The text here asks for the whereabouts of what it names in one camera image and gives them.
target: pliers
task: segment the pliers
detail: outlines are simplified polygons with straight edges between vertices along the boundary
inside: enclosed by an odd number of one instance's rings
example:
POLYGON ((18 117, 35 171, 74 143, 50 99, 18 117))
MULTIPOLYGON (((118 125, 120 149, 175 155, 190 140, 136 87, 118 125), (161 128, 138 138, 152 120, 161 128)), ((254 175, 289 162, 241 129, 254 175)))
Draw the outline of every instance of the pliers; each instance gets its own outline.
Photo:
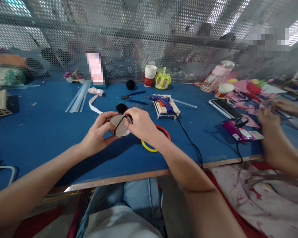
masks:
POLYGON ((127 99, 127 101, 131 101, 131 102, 136 102, 136 103, 141 103, 141 104, 148 105, 148 103, 146 103, 146 102, 136 101, 136 100, 131 100, 130 99, 130 98, 132 98, 131 95, 136 95, 136 94, 145 93, 145 92, 146 91, 141 91, 141 92, 135 92, 135 93, 127 94, 126 96, 122 96, 122 99, 127 99))

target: hot glue gun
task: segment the hot glue gun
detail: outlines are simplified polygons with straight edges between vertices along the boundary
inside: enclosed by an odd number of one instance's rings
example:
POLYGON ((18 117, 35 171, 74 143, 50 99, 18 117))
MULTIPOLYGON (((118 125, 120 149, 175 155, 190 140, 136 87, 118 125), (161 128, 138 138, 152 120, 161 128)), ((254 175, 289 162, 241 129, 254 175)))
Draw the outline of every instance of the hot glue gun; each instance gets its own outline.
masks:
POLYGON ((145 97, 145 98, 149 98, 152 101, 159 102, 160 106, 165 106, 166 107, 167 113, 173 113, 173 107, 170 104, 170 98, 169 97, 152 95, 150 97, 145 97))

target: paper cup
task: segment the paper cup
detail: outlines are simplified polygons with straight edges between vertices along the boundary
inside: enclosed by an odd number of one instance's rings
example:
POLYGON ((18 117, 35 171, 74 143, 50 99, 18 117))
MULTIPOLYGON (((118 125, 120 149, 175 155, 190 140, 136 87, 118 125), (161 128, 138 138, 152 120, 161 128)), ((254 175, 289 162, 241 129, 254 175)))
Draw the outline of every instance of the paper cup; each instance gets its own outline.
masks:
POLYGON ((154 65, 146 65, 145 67, 145 75, 149 78, 154 78, 157 73, 157 67, 154 65))
POLYGON ((155 79, 154 77, 153 78, 147 78, 145 76, 145 87, 147 87, 147 88, 151 87, 154 79, 155 79))
POLYGON ((215 91, 215 96, 217 98, 223 98, 228 94, 229 92, 232 92, 235 89, 234 85, 232 84, 221 84, 219 88, 215 91))
POLYGON ((111 134, 117 137, 125 137, 129 135, 130 131, 127 129, 124 123, 124 117, 126 117, 130 123, 131 119, 129 116, 126 116, 125 114, 118 114, 116 116, 113 116, 111 119, 109 119, 109 122, 115 126, 116 129, 116 134, 114 134, 114 130, 109 130, 111 134))

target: table edge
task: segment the table edge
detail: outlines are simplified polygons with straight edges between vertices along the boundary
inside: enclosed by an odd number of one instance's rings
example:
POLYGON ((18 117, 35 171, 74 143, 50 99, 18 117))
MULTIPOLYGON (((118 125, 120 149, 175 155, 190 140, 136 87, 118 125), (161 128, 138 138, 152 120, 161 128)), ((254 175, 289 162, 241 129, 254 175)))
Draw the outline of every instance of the table edge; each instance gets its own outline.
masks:
MULTIPOLYGON (((243 157, 244 161, 256 160, 256 159, 263 159, 263 155, 259 154, 259 155, 243 157)), ((233 163, 237 163, 237 162, 240 162, 240 158, 203 163, 203 168, 206 169, 206 168, 211 168, 211 167, 216 167, 216 166, 221 166, 221 165, 233 164, 233 163)), ((118 177, 113 177, 113 178, 104 178, 104 179, 99 179, 99 180, 95 180, 95 181, 76 183, 76 184, 72 184, 69 186, 54 187, 51 189, 49 194, 77 191, 77 190, 86 189, 86 188, 92 188, 92 187, 104 186, 104 185, 109 185, 109 184, 114 184, 114 183, 158 177, 158 176, 169 175, 169 174, 171 174, 170 170, 164 169, 164 170, 156 170, 156 171, 150 171, 150 172, 133 174, 133 175, 124 175, 124 176, 118 176, 118 177)))

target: charging cable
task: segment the charging cable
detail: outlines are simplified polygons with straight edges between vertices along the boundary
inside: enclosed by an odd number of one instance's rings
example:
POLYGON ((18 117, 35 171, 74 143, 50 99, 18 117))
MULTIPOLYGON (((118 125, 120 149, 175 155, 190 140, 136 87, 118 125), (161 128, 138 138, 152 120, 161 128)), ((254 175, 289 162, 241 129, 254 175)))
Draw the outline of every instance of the charging cable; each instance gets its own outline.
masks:
POLYGON ((10 184, 12 184, 12 182, 15 179, 15 175, 16 175, 15 167, 13 167, 13 166, 0 166, 0 169, 11 169, 12 170, 12 175, 11 175, 11 178, 10 178, 10 181, 9 181, 9 184, 8 184, 8 186, 9 186, 10 184))
POLYGON ((248 123, 248 118, 247 117, 239 118, 239 119, 237 119, 237 121, 235 123, 235 127, 238 129, 238 132, 239 132, 239 138, 238 138, 237 143, 236 143, 236 151, 237 151, 237 154, 238 154, 239 158, 241 159, 241 161, 240 162, 237 162, 237 163, 232 163, 232 164, 241 164, 241 163, 244 162, 243 157, 242 157, 241 153, 239 152, 238 145, 240 144, 240 141, 242 139, 242 132, 241 132, 240 128, 242 128, 243 126, 245 126, 247 123, 248 123), (242 123, 239 124, 238 123, 239 120, 242 120, 242 119, 246 119, 246 121, 244 121, 244 122, 242 122, 242 123))
POLYGON ((180 123, 180 125, 181 125, 181 127, 182 127, 182 129, 183 129, 183 131, 184 131, 184 133, 185 133, 186 136, 188 137, 188 139, 189 139, 189 141, 191 142, 191 144, 192 144, 195 148, 197 148, 197 150, 198 150, 198 152, 199 152, 199 154, 200 154, 200 158, 201 158, 201 169, 202 169, 202 168, 203 168, 203 160, 202 160, 202 155, 201 155, 201 152, 200 152, 199 148, 198 148, 195 144, 193 144, 193 142, 191 141, 191 139, 190 139, 188 133, 186 132, 186 130, 184 129, 184 127, 183 127, 183 125, 182 125, 182 123, 181 123, 181 121, 180 121, 178 115, 177 115, 175 112, 173 112, 173 114, 174 114, 174 115, 176 116, 176 118, 178 119, 178 121, 179 121, 179 123, 180 123))

